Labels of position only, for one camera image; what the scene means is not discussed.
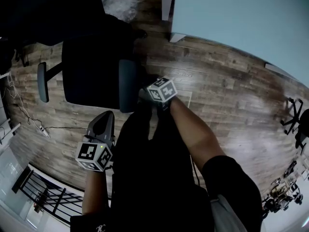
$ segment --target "power strip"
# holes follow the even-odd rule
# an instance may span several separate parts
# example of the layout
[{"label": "power strip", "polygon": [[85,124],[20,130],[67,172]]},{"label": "power strip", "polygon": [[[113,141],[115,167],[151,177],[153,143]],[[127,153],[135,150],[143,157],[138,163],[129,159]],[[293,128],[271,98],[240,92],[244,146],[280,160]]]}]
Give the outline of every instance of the power strip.
[{"label": "power strip", "polygon": [[40,126],[40,130],[45,135],[45,137],[49,138],[49,134],[48,134],[48,132],[45,130],[45,128],[43,126]]}]

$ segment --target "black t-shirt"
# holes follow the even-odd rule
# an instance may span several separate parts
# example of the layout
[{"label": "black t-shirt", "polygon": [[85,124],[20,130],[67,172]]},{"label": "black t-shirt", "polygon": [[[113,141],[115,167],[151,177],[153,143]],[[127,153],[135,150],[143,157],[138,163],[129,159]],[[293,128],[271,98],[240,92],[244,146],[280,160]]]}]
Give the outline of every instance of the black t-shirt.
[{"label": "black t-shirt", "polygon": [[232,158],[210,159],[202,175],[208,191],[178,178],[175,184],[160,175],[150,180],[145,175],[135,182],[128,175],[119,180],[122,188],[112,198],[111,208],[71,217],[71,231],[214,231],[210,200],[218,194],[227,199],[248,232],[260,231],[259,190]]}]

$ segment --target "black metal railing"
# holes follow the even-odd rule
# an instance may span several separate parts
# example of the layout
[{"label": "black metal railing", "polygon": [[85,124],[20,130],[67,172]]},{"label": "black metal railing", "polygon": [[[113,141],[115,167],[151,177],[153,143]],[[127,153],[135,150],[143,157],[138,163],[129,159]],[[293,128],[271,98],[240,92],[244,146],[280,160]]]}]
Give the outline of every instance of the black metal railing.
[{"label": "black metal railing", "polygon": [[43,209],[67,224],[70,224],[71,216],[82,214],[81,196],[56,186],[33,171],[19,189],[35,202],[35,210]]}]

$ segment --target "logo on shirt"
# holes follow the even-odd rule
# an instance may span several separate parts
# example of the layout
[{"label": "logo on shirt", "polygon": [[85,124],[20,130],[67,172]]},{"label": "logo on shirt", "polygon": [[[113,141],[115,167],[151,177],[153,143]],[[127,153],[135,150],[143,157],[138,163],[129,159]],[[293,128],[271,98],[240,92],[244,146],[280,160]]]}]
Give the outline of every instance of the logo on shirt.
[{"label": "logo on shirt", "polygon": [[105,232],[105,229],[102,230],[103,226],[105,227],[105,224],[98,226],[97,227],[97,230],[98,230],[97,232]]}]

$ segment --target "light blue desk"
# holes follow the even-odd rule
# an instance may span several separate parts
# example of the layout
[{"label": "light blue desk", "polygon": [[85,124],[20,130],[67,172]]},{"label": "light blue desk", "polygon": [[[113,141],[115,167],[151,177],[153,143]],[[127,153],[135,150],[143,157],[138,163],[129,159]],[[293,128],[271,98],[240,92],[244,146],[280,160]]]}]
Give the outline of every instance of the light blue desk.
[{"label": "light blue desk", "polygon": [[175,0],[171,42],[186,35],[255,55],[309,87],[309,0]]}]

